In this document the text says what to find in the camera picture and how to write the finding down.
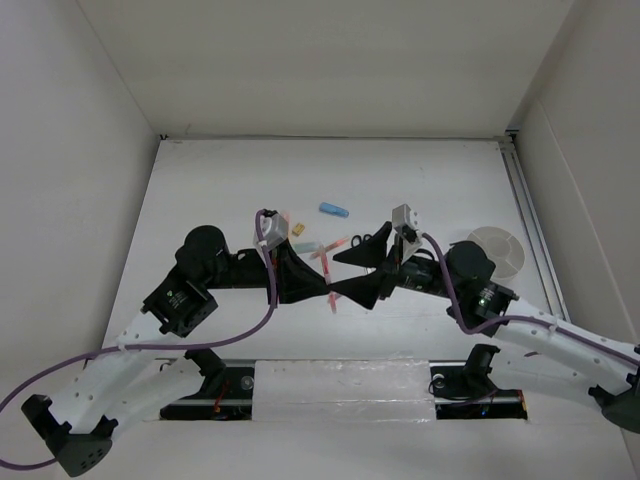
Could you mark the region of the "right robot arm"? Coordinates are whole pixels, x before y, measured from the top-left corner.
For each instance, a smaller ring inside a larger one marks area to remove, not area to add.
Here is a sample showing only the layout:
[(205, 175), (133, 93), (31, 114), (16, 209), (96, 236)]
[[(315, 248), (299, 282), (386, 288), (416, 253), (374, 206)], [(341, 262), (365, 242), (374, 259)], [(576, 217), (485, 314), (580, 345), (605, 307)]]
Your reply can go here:
[(500, 390), (536, 391), (593, 408), (617, 427), (639, 430), (639, 348), (589, 332), (492, 281), (495, 264), (472, 241), (442, 251), (416, 230), (385, 223), (334, 256), (368, 274), (330, 288), (371, 310), (397, 288), (449, 300), (448, 315), (466, 335), (482, 335), (446, 399), (479, 402)]

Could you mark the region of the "small yellow sharpener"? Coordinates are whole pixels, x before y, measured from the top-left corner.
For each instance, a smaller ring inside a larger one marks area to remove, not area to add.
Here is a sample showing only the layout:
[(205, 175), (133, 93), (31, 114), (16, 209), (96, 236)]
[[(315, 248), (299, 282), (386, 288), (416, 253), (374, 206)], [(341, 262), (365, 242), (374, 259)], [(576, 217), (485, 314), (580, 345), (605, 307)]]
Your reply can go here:
[(305, 230), (305, 226), (301, 223), (296, 224), (292, 229), (292, 234), (294, 236), (300, 236)]

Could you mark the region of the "white round divided container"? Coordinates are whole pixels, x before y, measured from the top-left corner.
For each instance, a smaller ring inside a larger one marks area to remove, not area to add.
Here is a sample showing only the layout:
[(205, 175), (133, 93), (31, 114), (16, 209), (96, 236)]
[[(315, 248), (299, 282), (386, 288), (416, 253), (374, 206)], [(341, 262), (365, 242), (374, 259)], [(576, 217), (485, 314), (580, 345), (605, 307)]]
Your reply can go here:
[(495, 264), (494, 281), (512, 280), (523, 269), (526, 259), (524, 247), (509, 231), (483, 226), (471, 231), (467, 239), (477, 244)]

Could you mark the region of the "metal rail right side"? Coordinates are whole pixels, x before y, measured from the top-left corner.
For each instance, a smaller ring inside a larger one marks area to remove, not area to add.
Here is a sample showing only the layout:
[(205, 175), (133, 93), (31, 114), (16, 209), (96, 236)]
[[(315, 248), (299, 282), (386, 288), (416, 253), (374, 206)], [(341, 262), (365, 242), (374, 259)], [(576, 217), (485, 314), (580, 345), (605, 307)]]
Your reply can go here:
[(559, 279), (518, 156), (516, 147), (517, 134), (516, 130), (507, 130), (503, 136), (497, 138), (498, 146), (521, 217), (532, 263), (540, 279), (546, 303), (551, 313), (561, 317), (563, 320), (570, 321), (570, 314)]

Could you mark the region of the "black handled scissors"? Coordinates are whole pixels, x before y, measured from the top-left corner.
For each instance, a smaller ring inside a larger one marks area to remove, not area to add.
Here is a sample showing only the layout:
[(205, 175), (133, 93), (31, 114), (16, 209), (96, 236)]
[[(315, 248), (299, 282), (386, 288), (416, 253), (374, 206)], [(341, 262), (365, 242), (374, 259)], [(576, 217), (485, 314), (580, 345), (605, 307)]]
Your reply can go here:
[(371, 234), (353, 235), (350, 241), (350, 245), (352, 248), (358, 247), (362, 245), (364, 242), (368, 241), (371, 237), (372, 237)]

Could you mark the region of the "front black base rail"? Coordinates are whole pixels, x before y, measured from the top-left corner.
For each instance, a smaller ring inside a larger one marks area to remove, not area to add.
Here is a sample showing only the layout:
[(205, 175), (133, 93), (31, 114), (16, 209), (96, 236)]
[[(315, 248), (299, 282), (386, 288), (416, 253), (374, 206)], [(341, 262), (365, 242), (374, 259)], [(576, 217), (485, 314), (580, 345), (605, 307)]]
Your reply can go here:
[[(198, 392), (177, 400), (161, 409), (160, 418), (166, 421), (255, 421), (252, 419), (252, 397), (257, 362), (229, 363), (223, 384), (216, 392)], [(526, 403), (520, 391), (472, 393), (461, 378), (462, 362), (429, 365), (428, 390), (435, 401), (435, 420), (527, 419)]]

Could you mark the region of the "red pink pen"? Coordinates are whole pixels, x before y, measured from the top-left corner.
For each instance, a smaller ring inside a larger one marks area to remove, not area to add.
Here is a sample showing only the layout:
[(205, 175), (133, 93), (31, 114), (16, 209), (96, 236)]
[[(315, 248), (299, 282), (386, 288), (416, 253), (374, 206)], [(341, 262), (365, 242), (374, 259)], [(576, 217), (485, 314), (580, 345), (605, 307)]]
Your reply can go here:
[[(327, 286), (329, 286), (332, 283), (331, 280), (331, 275), (330, 275), (330, 270), (329, 270), (329, 261), (328, 261), (328, 257), (326, 254), (326, 249), (323, 245), (320, 245), (320, 248), (318, 250), (318, 255), (321, 261), (321, 266), (322, 266), (322, 271), (323, 271), (323, 276), (324, 276), (324, 280)], [(331, 312), (336, 315), (337, 314), (337, 304), (336, 304), (336, 296), (335, 293), (330, 290), (329, 294), (328, 294), (328, 303), (331, 309)]]

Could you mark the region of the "orange pen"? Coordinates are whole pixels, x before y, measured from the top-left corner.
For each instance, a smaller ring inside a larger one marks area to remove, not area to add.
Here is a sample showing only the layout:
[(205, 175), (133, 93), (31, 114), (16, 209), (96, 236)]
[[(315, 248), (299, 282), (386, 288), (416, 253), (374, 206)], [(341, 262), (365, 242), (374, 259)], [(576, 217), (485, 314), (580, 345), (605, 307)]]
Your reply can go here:
[(337, 249), (339, 247), (344, 246), (349, 241), (350, 241), (350, 237), (347, 236), (347, 237), (340, 238), (340, 239), (338, 239), (338, 240), (336, 240), (334, 242), (331, 242), (328, 245), (319, 244), (318, 245), (318, 249), (314, 253), (312, 253), (310, 255), (310, 258), (311, 259), (316, 259), (316, 258), (320, 257), (323, 252), (329, 252), (329, 251), (335, 250), (335, 249)]

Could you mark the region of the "green highlighter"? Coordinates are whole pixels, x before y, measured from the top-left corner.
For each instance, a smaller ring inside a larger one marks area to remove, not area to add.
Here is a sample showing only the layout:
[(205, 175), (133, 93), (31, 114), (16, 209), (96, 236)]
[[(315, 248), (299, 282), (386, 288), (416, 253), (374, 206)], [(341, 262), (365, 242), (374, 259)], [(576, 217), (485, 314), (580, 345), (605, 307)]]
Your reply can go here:
[(292, 247), (298, 254), (310, 254), (320, 250), (323, 245), (320, 242), (303, 242), (293, 244)]

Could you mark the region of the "blue capped marker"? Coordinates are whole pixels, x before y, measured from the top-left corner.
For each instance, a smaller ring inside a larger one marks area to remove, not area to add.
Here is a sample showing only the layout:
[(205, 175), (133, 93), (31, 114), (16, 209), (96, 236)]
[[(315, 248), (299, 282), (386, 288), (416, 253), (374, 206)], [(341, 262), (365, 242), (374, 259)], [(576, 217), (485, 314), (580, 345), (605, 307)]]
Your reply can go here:
[(348, 218), (349, 211), (343, 207), (333, 205), (327, 202), (322, 202), (319, 204), (318, 210), (327, 215), (339, 217), (339, 218)]

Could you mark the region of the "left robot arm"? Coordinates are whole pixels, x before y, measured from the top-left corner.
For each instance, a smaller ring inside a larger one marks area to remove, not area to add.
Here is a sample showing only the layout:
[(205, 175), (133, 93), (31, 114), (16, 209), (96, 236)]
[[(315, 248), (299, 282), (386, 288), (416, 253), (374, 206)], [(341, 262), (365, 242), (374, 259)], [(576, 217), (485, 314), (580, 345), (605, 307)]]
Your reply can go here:
[(268, 309), (328, 294), (324, 278), (279, 233), (260, 249), (230, 253), (223, 232), (193, 229), (176, 264), (143, 301), (140, 312), (70, 385), (32, 395), (21, 410), (54, 461), (71, 477), (105, 459), (127, 428), (168, 404), (199, 394), (226, 393), (226, 365), (209, 347), (185, 339), (218, 307), (214, 289), (264, 288)]

